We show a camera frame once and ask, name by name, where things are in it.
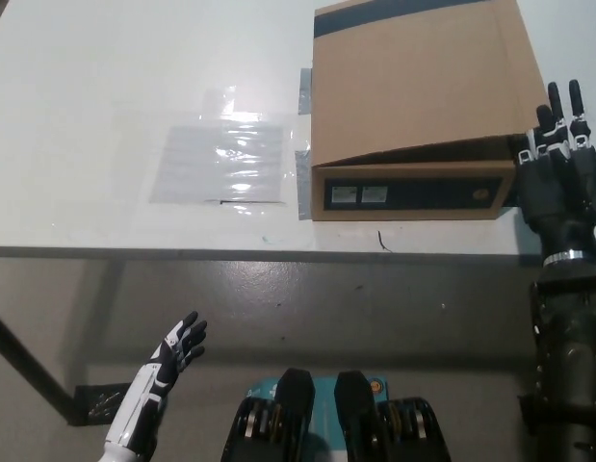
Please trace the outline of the left robot hand, white black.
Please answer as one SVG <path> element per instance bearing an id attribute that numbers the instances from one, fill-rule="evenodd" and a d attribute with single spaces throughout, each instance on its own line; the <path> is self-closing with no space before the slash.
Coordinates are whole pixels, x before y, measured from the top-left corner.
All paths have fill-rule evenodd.
<path id="1" fill-rule="evenodd" d="M 192 311 L 171 329 L 140 367 L 106 435 L 102 462 L 152 458 L 169 392 L 179 375 L 204 353 L 206 327 L 207 322 Z"/>

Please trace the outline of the right robot hand, black white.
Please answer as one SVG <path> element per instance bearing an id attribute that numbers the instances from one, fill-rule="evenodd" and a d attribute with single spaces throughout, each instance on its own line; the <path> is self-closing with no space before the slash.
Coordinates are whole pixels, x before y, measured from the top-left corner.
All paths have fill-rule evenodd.
<path id="1" fill-rule="evenodd" d="M 540 240 L 545 267 L 569 260 L 596 263 L 596 148 L 577 80 L 568 85 L 566 119 L 556 83 L 536 108 L 538 125 L 516 156 L 518 204 Z"/>

